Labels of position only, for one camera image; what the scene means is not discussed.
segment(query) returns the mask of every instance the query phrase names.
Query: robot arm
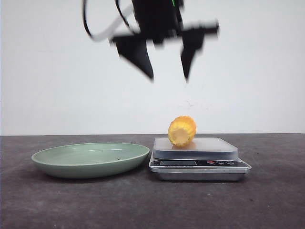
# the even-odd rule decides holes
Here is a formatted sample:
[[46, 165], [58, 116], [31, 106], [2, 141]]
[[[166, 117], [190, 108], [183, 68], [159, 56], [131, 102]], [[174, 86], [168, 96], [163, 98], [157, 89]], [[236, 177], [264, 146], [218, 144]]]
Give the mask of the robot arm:
[[[119, 0], [115, 0], [115, 3], [126, 26], [131, 30], [121, 12]], [[131, 30], [132, 35], [120, 34], [110, 38], [110, 42], [116, 44], [119, 55], [153, 79], [153, 68], [148, 57], [146, 41], [162, 44], [164, 39], [181, 37], [183, 41], [181, 62], [184, 76], [188, 80], [196, 51], [202, 49], [205, 35], [218, 34], [218, 23], [212, 26], [198, 25], [195, 28], [184, 28], [180, 14], [180, 8], [184, 6], [183, 0], [132, 0], [132, 4], [140, 32]]]

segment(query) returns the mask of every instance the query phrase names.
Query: ceramic plate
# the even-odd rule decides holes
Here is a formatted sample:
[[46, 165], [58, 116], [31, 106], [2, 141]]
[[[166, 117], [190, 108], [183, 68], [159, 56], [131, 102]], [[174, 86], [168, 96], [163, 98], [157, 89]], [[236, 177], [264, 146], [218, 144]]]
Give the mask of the ceramic plate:
[[105, 177], [139, 166], [149, 148], [129, 143], [86, 143], [35, 153], [32, 161], [44, 173], [63, 178]]

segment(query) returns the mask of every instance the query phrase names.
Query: white wall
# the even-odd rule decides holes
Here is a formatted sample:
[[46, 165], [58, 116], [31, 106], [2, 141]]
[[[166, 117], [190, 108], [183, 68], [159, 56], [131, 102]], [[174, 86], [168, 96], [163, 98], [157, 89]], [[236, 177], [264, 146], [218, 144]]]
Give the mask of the white wall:
[[[88, 2], [95, 32], [117, 16], [113, 0]], [[185, 24], [217, 18], [221, 29], [188, 84], [181, 42], [149, 45], [150, 83], [89, 39], [80, 0], [1, 3], [2, 135], [166, 133], [180, 115], [198, 133], [305, 133], [304, 0], [186, 0]]]

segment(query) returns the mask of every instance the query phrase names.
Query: dark gray table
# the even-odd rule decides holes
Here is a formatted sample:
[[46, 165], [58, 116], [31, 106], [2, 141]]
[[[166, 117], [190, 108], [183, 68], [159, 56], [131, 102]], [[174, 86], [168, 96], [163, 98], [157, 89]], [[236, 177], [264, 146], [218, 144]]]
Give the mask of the dark gray table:
[[241, 182], [165, 182], [145, 163], [130, 172], [67, 180], [41, 173], [35, 152], [87, 142], [152, 149], [158, 135], [1, 137], [2, 229], [305, 229], [305, 135], [218, 136], [252, 166]]

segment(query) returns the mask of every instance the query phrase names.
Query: digital scale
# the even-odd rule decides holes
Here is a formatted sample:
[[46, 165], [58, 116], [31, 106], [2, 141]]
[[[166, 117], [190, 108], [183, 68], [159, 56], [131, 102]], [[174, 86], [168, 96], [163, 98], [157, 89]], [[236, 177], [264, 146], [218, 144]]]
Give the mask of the digital scale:
[[216, 137], [194, 138], [186, 147], [156, 138], [149, 168], [161, 180], [238, 181], [251, 170], [235, 146]]

